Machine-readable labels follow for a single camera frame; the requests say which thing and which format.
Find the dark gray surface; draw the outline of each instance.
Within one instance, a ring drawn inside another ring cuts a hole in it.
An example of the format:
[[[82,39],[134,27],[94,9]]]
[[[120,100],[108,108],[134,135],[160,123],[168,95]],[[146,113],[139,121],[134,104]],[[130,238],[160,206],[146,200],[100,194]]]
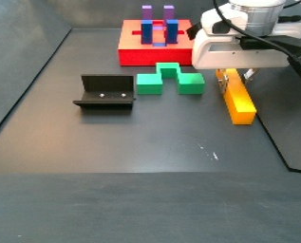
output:
[[[152,6],[156,19],[163,18],[163,5],[172,5],[176,18],[190,19],[192,23],[199,21],[202,12],[212,8],[212,0],[47,0],[47,3],[75,28],[120,28],[123,19],[140,19],[142,5]]]
[[[74,29],[0,129],[0,173],[285,172],[261,124],[234,126],[212,72],[206,92],[136,96],[132,112],[82,111],[80,74],[152,73],[120,67],[119,29]],[[192,72],[192,67],[182,67]]]
[[[0,0],[0,121],[68,31],[43,1]]]
[[[3,175],[0,242],[301,243],[301,175]]]
[[[301,6],[285,15],[301,14]],[[301,170],[301,79],[290,67],[261,71],[249,85],[258,114],[286,163]]]

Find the yellow block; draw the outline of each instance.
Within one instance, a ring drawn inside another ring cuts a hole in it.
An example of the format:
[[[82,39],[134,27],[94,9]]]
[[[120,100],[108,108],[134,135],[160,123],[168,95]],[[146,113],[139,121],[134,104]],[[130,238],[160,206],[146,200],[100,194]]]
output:
[[[234,125],[250,125],[255,118],[257,109],[247,94],[245,85],[235,69],[225,69],[229,83],[223,94],[229,114]]]

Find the red block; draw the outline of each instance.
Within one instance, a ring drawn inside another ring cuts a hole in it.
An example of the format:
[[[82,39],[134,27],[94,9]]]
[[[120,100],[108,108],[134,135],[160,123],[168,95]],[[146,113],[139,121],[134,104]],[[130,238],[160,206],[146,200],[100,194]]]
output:
[[[162,20],[154,20],[159,26]],[[192,41],[188,40],[186,29],[190,20],[178,20],[178,44],[152,47],[140,43],[140,20],[124,20],[118,43],[118,60],[120,65],[155,65],[155,63],[179,63],[191,65]],[[163,43],[164,29],[152,30],[152,42]]]

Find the orange block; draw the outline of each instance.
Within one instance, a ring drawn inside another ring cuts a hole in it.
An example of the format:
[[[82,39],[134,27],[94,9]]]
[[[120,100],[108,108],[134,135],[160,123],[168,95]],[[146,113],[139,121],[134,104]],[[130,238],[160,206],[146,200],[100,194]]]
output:
[[[154,27],[159,27],[163,20],[154,20]],[[124,20],[118,43],[118,60],[120,65],[155,65],[155,63],[179,63],[191,65],[192,41],[188,40],[186,30],[190,20],[178,20],[178,44],[166,47],[152,47],[140,43],[140,20]],[[154,43],[163,43],[164,30],[152,30]]]
[[[237,70],[226,69],[226,75],[229,78],[229,83],[226,87],[226,92],[223,94],[223,98],[233,124],[250,125],[257,114],[255,105],[251,102]]]

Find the building block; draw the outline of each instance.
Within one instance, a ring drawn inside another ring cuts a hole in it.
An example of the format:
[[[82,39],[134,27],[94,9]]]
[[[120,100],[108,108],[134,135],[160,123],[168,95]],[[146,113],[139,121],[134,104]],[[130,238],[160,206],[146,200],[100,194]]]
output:
[[[82,75],[84,95],[74,104],[82,108],[132,109],[135,82],[131,75]]]
[[[163,79],[160,74],[138,74],[136,80],[139,95],[160,95],[163,93]]]
[[[163,25],[163,20],[152,20],[152,26]],[[186,35],[191,27],[190,20],[178,20],[178,44],[152,47],[140,43],[140,20],[124,20],[118,43],[118,61],[120,65],[155,65],[155,63],[179,63],[191,65],[192,41]],[[152,44],[164,43],[163,30],[152,31]]]
[[[152,47],[164,47],[166,44],[164,43],[152,43]]]
[[[163,27],[152,27],[154,30],[163,30]]]
[[[156,63],[155,70],[162,75],[162,79],[176,79],[180,74],[178,63]]]
[[[142,19],[144,19],[144,20],[152,19],[152,6],[150,6],[150,5],[142,6]]]
[[[167,44],[176,44],[176,36],[178,36],[178,20],[167,19],[166,20],[164,42]]]
[[[200,73],[182,73],[178,63],[156,63],[155,74],[138,74],[138,94],[162,94],[163,79],[175,79],[180,95],[202,94],[204,91],[204,80]]]
[[[174,6],[171,5],[164,5],[163,6],[163,22],[167,20],[167,19],[174,19]]]
[[[180,95],[203,94],[204,80],[200,73],[180,73],[178,75],[178,93]]]
[[[140,43],[152,44],[152,20],[140,21]]]
[[[245,85],[235,69],[226,69],[229,78],[226,92],[223,94],[225,103],[233,124],[251,124],[255,118],[257,109],[247,94]]]

